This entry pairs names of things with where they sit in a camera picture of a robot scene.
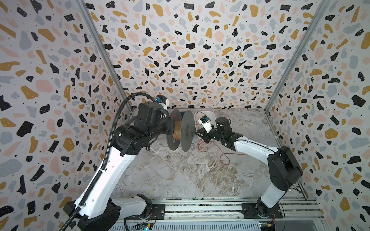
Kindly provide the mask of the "grey cable spool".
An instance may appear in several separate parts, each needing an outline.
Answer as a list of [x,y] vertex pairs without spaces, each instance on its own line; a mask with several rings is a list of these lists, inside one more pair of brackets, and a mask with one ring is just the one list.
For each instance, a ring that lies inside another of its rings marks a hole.
[[189,151],[196,133],[192,112],[190,110],[180,112],[175,109],[170,113],[170,118],[174,121],[174,129],[172,135],[166,136],[169,149],[175,151],[181,146],[184,152]]

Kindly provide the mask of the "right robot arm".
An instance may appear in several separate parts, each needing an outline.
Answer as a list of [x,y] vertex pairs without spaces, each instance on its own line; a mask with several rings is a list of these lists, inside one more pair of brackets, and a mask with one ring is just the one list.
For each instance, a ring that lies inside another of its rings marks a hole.
[[249,207],[243,212],[247,216],[268,218],[274,209],[278,209],[281,198],[303,175],[296,157],[287,146],[280,148],[268,146],[233,132],[226,117],[219,117],[215,122],[216,126],[213,126],[207,116],[202,116],[198,120],[202,128],[197,130],[197,135],[205,143],[211,140],[220,141],[224,147],[250,155],[268,166],[269,187],[258,198],[254,207]]

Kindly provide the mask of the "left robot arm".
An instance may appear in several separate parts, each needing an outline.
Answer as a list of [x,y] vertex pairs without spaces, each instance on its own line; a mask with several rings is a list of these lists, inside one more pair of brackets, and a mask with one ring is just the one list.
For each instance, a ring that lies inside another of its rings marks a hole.
[[[123,108],[137,96],[149,101],[139,105],[137,116],[118,127]],[[156,215],[152,211],[152,201],[142,194],[121,202],[111,199],[111,195],[142,148],[149,149],[150,142],[162,134],[174,134],[174,120],[167,110],[168,105],[165,96],[153,98],[143,92],[133,93],[123,100],[112,123],[105,157],[81,196],[64,206],[69,218],[61,230],[66,230],[76,218],[82,231],[108,231],[119,219],[135,216],[149,222]]]

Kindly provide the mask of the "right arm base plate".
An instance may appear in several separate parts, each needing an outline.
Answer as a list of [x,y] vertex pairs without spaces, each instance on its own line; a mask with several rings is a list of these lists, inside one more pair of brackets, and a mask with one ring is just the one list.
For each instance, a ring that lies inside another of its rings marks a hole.
[[245,219],[283,218],[282,210],[279,205],[267,208],[263,203],[243,203],[241,204],[241,213]]

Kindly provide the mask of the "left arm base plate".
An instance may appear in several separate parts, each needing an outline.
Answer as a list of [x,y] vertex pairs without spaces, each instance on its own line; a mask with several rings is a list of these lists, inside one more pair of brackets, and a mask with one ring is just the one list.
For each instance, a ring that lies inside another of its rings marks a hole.
[[144,220],[164,220],[165,204],[151,204],[144,209]]

